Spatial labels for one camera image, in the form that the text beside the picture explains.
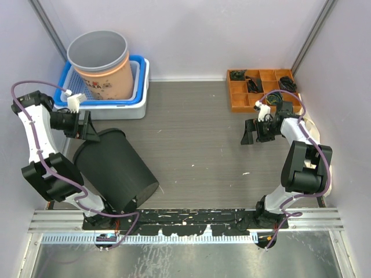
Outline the black plastic bucket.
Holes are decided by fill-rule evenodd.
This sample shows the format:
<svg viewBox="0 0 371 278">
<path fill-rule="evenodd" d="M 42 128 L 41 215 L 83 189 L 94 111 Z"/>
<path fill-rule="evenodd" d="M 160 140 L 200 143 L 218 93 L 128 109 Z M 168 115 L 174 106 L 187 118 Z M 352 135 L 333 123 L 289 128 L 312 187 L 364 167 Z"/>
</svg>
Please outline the black plastic bucket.
<svg viewBox="0 0 371 278">
<path fill-rule="evenodd" d="M 98 132 L 100 141 L 85 141 L 73 162 L 118 213 L 131 213 L 148 200 L 159 181 L 120 129 Z"/>
</svg>

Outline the orange plastic bucket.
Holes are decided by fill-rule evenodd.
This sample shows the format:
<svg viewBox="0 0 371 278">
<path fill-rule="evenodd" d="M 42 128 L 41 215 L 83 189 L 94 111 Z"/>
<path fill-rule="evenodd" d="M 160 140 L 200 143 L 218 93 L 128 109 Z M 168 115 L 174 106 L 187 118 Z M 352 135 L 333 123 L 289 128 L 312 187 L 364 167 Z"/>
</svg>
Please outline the orange plastic bucket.
<svg viewBox="0 0 371 278">
<path fill-rule="evenodd" d="M 133 95 L 134 77 L 129 54 L 112 69 L 87 72 L 74 68 L 97 100 L 128 100 Z"/>
</svg>

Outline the grey plastic bucket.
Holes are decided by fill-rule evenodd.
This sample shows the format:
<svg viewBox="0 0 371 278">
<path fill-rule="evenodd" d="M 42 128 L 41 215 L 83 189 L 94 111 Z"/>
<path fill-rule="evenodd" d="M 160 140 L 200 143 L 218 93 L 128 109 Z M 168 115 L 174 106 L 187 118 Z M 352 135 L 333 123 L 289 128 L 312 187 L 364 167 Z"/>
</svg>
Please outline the grey plastic bucket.
<svg viewBox="0 0 371 278">
<path fill-rule="evenodd" d="M 110 70 L 129 55 L 127 40 L 111 30 L 87 32 L 74 39 L 68 49 L 68 61 L 86 72 Z"/>
</svg>

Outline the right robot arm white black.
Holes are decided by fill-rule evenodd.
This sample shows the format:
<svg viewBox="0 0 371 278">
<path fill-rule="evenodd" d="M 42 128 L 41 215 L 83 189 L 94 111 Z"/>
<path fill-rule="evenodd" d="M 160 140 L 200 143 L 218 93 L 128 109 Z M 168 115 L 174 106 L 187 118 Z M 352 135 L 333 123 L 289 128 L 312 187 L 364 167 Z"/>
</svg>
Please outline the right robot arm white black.
<svg viewBox="0 0 371 278">
<path fill-rule="evenodd" d="M 256 101 L 254 109 L 258 117 L 246 120 L 241 144 L 270 142 L 282 136 L 290 145 L 279 186 L 256 204 L 254 221 L 257 226 L 268 228 L 280 223 L 286 216 L 285 210 L 296 200 L 318 197 L 325 192 L 329 187 L 332 149 L 310 135 L 303 117 L 294 113 L 291 102 L 281 101 L 274 115 L 261 101 Z"/>
</svg>

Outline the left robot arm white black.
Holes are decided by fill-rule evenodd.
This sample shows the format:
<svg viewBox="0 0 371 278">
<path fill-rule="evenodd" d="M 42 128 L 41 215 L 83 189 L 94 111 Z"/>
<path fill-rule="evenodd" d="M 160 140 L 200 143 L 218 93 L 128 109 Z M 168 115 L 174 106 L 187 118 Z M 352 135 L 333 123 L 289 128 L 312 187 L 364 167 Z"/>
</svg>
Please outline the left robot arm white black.
<svg viewBox="0 0 371 278">
<path fill-rule="evenodd" d="M 84 220 L 102 229 L 111 229 L 116 215 L 102 197 L 84 186 L 76 165 L 56 148 L 52 130 L 68 138 L 100 142 L 89 111 L 80 121 L 78 112 L 54 110 L 53 99 L 39 90 L 17 98 L 12 111 L 22 121 L 30 151 L 29 164 L 21 172 L 28 183 L 47 201 L 64 202 L 83 212 Z"/>
</svg>

